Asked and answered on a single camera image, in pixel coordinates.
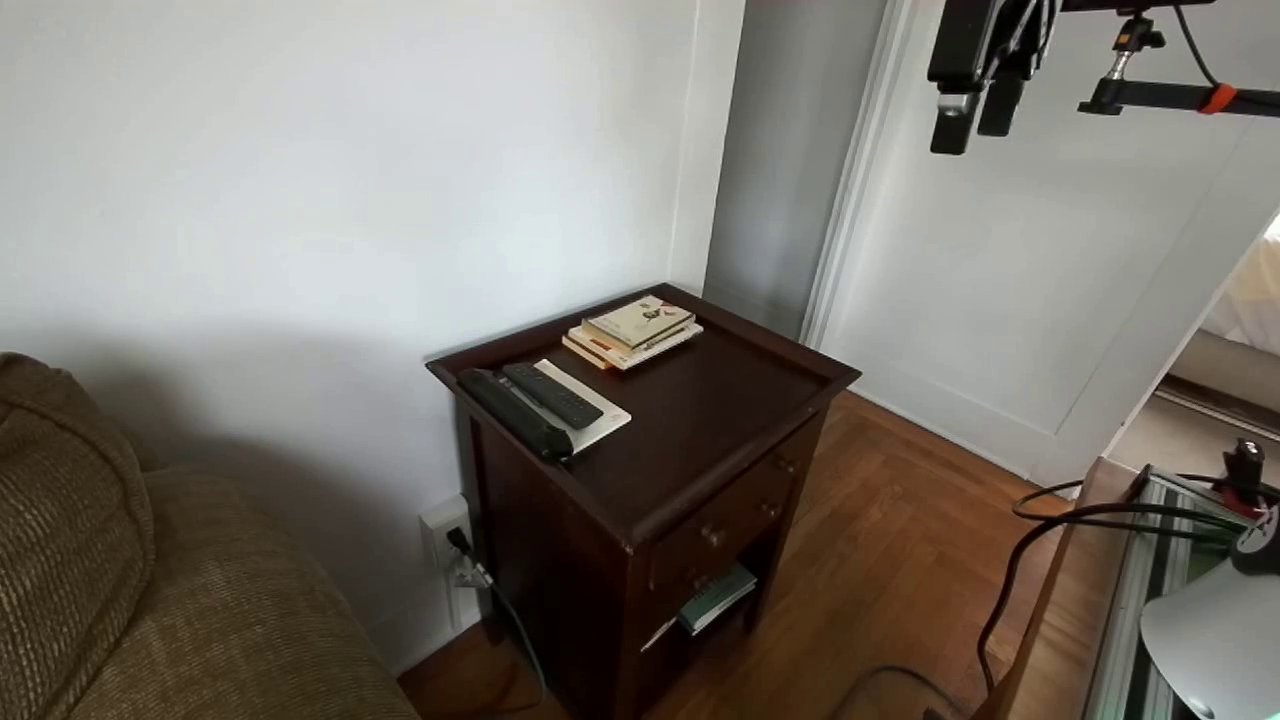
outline couch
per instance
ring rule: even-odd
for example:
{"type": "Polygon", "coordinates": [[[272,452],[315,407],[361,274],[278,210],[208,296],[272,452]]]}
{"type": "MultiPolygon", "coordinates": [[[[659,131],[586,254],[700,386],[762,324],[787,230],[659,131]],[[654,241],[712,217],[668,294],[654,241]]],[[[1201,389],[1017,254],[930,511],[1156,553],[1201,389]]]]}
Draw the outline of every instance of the couch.
{"type": "Polygon", "coordinates": [[[414,715],[315,561],[0,355],[0,720],[414,715]]]}

